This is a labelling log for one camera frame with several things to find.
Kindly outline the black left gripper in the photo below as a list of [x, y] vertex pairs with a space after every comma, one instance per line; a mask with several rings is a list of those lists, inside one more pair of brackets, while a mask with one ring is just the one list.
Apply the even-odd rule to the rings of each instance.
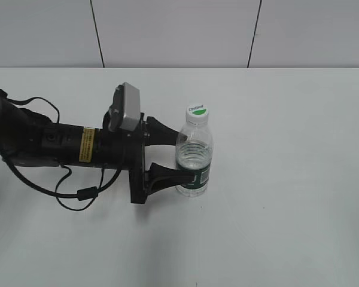
[[108, 130], [109, 123], [110, 116], [105, 114], [102, 128], [95, 134], [95, 166], [128, 171], [131, 203], [144, 204], [147, 196], [158, 191], [193, 182], [194, 172], [170, 169], [156, 163], [152, 163], [145, 172], [144, 143], [146, 146], [175, 146], [178, 139], [186, 141], [187, 135], [151, 116], [144, 123], [143, 113], [133, 131], [117, 129], [111, 132]]

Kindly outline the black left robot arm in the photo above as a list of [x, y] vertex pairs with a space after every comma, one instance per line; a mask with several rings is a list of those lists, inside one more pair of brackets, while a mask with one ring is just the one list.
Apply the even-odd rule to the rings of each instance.
[[0, 156], [29, 187], [56, 199], [94, 200], [105, 187], [89, 187], [72, 194], [50, 191], [25, 178], [20, 167], [82, 166], [129, 174], [130, 201], [169, 187], [191, 182], [195, 174], [156, 163], [145, 165], [145, 148], [176, 144], [178, 132], [141, 112], [140, 91], [129, 83], [115, 89], [102, 127], [89, 128], [52, 121], [27, 109], [26, 100], [10, 99], [0, 89]]

